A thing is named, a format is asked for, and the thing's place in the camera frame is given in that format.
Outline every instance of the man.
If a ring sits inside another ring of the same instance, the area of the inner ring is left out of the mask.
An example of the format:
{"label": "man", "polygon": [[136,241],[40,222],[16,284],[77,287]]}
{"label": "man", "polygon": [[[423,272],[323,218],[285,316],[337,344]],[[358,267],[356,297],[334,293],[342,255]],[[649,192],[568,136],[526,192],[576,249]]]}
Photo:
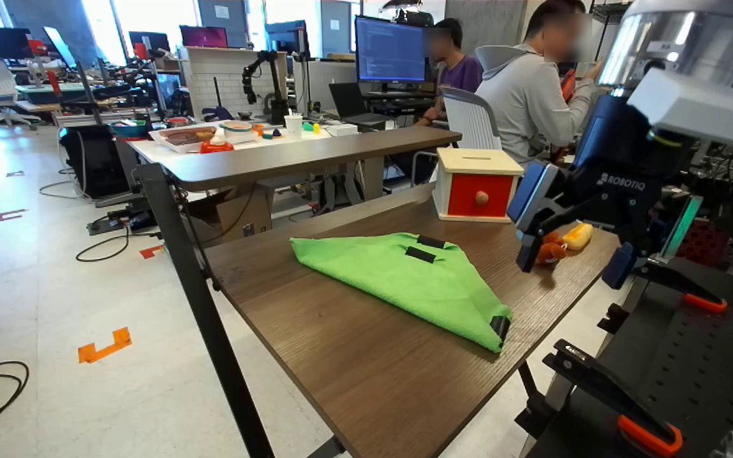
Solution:
{"label": "man", "polygon": [[[476,92],[476,87],[483,80],[483,67],[464,54],[464,25],[455,19],[445,19],[436,24],[431,43],[428,43],[432,59],[439,61],[439,85],[440,87],[455,87],[467,92]],[[442,118],[442,103],[439,99],[436,108],[431,108],[417,125],[432,125],[432,119]]]}
{"label": "man", "polygon": [[487,80],[476,94],[492,104],[501,147],[518,160],[560,151],[582,128],[602,67],[593,64],[590,77],[577,77],[571,103],[562,99],[557,71],[581,36],[582,19],[581,0],[546,0],[526,25],[525,43],[506,54],[497,50],[501,61],[487,64],[498,75]]}

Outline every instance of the cardboard box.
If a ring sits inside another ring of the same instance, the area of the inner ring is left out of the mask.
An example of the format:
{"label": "cardboard box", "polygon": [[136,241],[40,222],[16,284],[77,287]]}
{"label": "cardboard box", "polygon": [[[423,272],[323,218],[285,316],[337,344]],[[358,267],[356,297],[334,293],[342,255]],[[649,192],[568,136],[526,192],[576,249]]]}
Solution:
{"label": "cardboard box", "polygon": [[226,192],[188,203],[197,239],[205,246],[269,230],[273,188]]}

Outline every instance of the red clamp handle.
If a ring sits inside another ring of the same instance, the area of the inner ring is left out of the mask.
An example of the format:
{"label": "red clamp handle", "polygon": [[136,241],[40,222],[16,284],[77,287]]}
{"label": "red clamp handle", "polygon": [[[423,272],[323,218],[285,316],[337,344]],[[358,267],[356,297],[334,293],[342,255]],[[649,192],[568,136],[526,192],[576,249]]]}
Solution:
{"label": "red clamp handle", "polygon": [[658,437],[655,433],[649,433],[647,427],[641,427],[638,423],[633,423],[627,414],[618,414],[616,424],[627,440],[631,440],[633,446],[638,446],[649,455],[675,458],[682,450],[682,433],[675,424],[670,424],[672,443]]}
{"label": "red clamp handle", "polygon": [[694,307],[694,310],[703,310],[703,314],[717,314],[717,316],[729,310],[725,301],[716,304],[716,301],[708,301],[708,297],[692,296],[692,293],[682,296],[680,306]]}

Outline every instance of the white lid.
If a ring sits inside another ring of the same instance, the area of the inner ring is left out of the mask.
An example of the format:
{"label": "white lid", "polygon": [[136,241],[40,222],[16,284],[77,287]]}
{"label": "white lid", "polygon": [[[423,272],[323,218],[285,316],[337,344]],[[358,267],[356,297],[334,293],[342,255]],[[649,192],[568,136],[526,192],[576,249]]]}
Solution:
{"label": "white lid", "polygon": [[521,165],[504,151],[439,147],[439,157],[449,174],[521,176]]}

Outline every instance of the red box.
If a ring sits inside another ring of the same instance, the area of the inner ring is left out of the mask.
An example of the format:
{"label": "red box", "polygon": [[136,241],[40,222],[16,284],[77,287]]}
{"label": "red box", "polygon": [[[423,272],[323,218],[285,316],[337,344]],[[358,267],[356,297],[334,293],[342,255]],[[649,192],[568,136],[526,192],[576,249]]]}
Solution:
{"label": "red box", "polygon": [[436,206],[440,218],[506,222],[521,165],[504,151],[440,147]]}

